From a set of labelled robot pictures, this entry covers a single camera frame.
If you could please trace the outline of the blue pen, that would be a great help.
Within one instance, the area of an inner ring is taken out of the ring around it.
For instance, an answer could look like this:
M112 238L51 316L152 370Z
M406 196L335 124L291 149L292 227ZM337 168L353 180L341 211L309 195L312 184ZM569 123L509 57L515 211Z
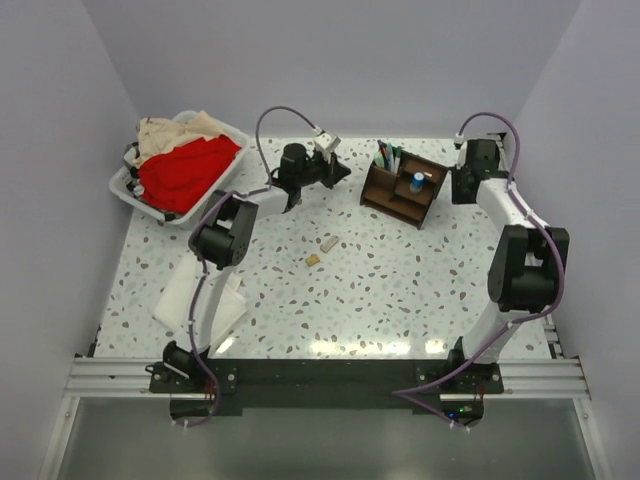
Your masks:
M385 161L387 161L386 143L381 140L377 140L379 151Z

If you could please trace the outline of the teal capped white marker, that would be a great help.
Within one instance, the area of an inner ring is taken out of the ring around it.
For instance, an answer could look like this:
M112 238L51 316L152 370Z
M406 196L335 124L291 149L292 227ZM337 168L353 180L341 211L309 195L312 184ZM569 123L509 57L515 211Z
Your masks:
M396 159L396 152L395 149L392 146L389 146L389 163L390 163L390 169L394 174L397 174L398 172L398 165L397 165L397 159Z

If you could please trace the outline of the green capped white marker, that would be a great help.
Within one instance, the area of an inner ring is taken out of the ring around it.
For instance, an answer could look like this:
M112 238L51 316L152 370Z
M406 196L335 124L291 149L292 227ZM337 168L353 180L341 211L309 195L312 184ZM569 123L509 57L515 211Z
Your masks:
M402 147L397 146L394 150L394 173L395 174L398 174L400 171L401 159L402 159Z

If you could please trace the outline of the brown wooden desk organizer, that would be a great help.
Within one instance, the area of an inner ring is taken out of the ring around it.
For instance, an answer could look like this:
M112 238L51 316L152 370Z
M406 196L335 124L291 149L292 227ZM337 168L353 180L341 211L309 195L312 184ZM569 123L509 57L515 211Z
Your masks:
M444 165L409 152L402 152L398 174L379 168L372 162L360 194L360 204L420 230L448 171ZM424 187L417 195L409 191L415 172L425 174Z

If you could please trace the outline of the grey blue cylinder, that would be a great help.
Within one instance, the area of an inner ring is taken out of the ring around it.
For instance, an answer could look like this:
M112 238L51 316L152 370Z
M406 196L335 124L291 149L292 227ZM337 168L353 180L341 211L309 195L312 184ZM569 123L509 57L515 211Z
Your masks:
M415 172L411 178L409 191L417 195L420 193L424 187L425 183L425 174L423 172Z

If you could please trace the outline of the beige eraser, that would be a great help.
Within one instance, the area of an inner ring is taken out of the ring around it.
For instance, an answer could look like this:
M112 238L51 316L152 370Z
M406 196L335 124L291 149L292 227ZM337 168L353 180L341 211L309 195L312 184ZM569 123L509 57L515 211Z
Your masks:
M331 236L320 246L320 250L323 253L327 253L338 243L338 241L338 236Z

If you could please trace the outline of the small tan sharpener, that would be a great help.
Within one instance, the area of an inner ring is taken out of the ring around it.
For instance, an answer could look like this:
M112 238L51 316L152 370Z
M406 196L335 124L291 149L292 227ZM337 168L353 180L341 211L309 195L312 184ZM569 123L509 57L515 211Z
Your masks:
M320 262L320 258L316 254L313 254L313 255L307 257L305 259L305 262L306 262L306 264L308 266L313 266L313 265L315 265L315 264Z

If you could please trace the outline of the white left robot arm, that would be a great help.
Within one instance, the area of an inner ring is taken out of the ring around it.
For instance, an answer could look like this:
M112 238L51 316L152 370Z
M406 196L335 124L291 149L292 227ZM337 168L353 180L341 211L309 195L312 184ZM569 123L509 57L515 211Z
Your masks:
M228 329L241 316L229 283L248 252L256 221L289 212L303 188L320 183L331 189L350 174L330 148L316 145L309 154L304 145L291 143L266 186L245 194L214 193L188 237L188 253L152 311L153 319L173 334L163 350L163 363L183 391L196 392L206 383L205 359L217 340L214 322L221 320Z

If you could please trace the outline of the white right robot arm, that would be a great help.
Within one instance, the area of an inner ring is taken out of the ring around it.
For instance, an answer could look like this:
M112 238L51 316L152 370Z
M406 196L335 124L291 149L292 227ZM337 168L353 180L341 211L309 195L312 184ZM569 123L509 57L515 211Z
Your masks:
M526 203L515 179L502 168L504 151L495 138L464 140L451 172L451 200L477 205L500 238L487 274L488 304L461 337L464 358L445 369L448 386L469 392L481 380L478 365L497 362L517 329L553 311L564 291L569 233L552 227Z

